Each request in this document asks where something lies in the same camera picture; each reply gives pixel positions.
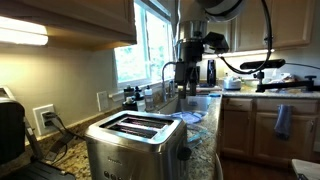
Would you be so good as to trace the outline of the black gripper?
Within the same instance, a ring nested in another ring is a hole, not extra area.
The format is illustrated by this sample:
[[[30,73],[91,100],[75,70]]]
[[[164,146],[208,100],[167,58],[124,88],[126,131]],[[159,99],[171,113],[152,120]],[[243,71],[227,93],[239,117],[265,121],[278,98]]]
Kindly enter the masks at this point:
[[[204,38],[190,38],[179,40],[177,44],[178,60],[176,62],[175,82],[187,84],[189,82],[190,96],[196,96],[196,87],[200,69],[197,63],[202,60],[205,46],[208,45],[215,54],[229,51],[229,45],[223,34],[209,32]],[[179,99],[186,98],[186,85],[178,85]]]

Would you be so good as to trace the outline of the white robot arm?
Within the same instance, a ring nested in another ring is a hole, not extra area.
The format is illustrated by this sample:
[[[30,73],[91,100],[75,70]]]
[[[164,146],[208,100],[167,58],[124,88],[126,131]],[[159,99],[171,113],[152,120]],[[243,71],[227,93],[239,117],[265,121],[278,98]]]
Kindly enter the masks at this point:
[[[207,31],[208,22],[233,20],[244,8],[246,0],[178,0],[178,24],[175,63],[175,83],[178,96],[185,99],[196,95],[205,46],[216,53],[229,50],[225,36]]]

